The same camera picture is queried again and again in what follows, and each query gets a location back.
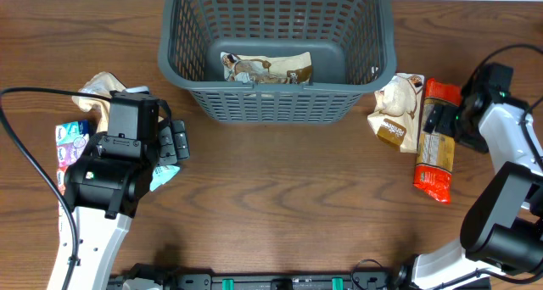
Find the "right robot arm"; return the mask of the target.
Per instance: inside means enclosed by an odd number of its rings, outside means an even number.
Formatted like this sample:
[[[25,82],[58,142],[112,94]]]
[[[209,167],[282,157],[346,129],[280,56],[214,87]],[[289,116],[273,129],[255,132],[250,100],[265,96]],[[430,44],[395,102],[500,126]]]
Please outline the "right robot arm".
[[[532,106],[500,96],[482,113],[479,135],[495,176],[465,216],[459,238],[403,265],[393,289],[487,289],[494,277],[512,284],[542,278],[542,147]]]

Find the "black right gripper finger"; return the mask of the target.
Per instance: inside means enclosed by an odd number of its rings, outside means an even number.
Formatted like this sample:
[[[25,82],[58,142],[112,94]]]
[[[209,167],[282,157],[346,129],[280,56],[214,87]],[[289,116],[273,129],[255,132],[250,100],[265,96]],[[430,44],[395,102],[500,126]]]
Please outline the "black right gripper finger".
[[[435,131],[448,137],[454,137],[456,134],[456,106],[438,106],[438,119]]]
[[[423,112],[423,131],[432,134],[439,124],[443,113],[441,104],[429,104],[424,107]]]

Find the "white brown snack bag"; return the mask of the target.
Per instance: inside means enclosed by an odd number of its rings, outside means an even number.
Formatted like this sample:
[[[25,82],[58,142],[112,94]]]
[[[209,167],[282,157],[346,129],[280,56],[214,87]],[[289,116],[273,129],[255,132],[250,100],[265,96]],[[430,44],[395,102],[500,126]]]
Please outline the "white brown snack bag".
[[[374,92],[376,105],[367,121],[376,137],[401,153],[415,153],[425,77],[398,73]]]

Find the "grey plastic lattice basket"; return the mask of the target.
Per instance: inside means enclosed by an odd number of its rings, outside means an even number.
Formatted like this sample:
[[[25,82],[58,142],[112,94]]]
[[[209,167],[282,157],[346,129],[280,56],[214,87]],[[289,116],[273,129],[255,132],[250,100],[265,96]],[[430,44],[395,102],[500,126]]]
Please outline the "grey plastic lattice basket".
[[[232,62],[308,53],[310,77],[242,81]],[[341,120],[397,68],[390,0],[165,0],[158,64],[211,118]]]

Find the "white brown cookie bag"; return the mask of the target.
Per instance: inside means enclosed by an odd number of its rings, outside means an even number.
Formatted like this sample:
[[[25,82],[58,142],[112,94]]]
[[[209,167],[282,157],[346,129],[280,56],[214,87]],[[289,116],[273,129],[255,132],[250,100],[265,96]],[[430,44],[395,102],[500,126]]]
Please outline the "white brown cookie bag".
[[[221,52],[226,81],[255,84],[300,84],[311,80],[311,54],[288,57],[246,56]]]

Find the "orange gold biscuit packet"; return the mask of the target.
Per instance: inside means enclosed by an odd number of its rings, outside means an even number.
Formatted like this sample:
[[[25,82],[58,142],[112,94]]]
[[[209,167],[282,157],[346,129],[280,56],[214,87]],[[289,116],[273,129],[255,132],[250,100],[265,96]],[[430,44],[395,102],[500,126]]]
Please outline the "orange gold biscuit packet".
[[[429,104],[459,107],[462,100],[459,86],[445,84],[431,78],[424,90],[423,109],[418,139],[413,185],[444,204],[451,202],[450,188],[455,152],[455,141],[437,133],[423,131],[424,107]]]

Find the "Kleenex tissue multipack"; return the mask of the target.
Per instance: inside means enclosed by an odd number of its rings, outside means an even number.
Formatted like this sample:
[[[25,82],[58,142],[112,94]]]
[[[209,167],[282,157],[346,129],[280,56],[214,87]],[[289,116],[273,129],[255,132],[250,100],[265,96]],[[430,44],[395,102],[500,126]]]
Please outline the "Kleenex tissue multipack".
[[[72,121],[56,125],[54,128],[58,160],[56,180],[58,190],[62,196],[64,196],[66,188],[64,175],[68,167],[81,157],[92,134],[93,128],[88,120]]]

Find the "teal flushable wipes packet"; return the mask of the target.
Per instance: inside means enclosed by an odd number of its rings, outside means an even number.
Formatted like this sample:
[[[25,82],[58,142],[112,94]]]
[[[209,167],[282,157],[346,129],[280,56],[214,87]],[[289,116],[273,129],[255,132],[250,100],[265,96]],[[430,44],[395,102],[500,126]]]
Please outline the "teal flushable wipes packet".
[[[153,192],[158,187],[165,185],[174,176],[176,176],[180,170],[181,168],[176,165],[157,166],[154,169],[152,181],[149,185],[149,190]]]

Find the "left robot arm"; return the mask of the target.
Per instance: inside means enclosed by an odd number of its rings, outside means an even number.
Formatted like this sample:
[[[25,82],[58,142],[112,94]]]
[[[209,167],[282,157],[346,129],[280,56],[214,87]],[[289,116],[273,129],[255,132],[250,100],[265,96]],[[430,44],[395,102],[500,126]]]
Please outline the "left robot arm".
[[[108,156],[105,147],[121,139],[99,132],[64,173],[68,212],[59,218],[60,246],[49,289],[105,289],[118,250],[139,200],[166,184],[189,158],[185,124],[174,120],[158,133],[161,150],[151,160]]]

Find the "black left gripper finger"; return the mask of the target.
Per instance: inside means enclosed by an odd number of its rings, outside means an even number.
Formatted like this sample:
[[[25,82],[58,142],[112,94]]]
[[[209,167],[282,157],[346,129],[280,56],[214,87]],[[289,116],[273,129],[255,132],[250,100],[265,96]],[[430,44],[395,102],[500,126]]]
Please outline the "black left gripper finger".
[[[158,135],[160,143],[159,161],[158,165],[167,166],[175,165],[177,163],[176,149],[171,135],[171,128],[163,128]]]
[[[186,126],[183,120],[173,120],[171,122],[171,132],[178,160],[190,158],[190,150],[188,146],[188,137]]]

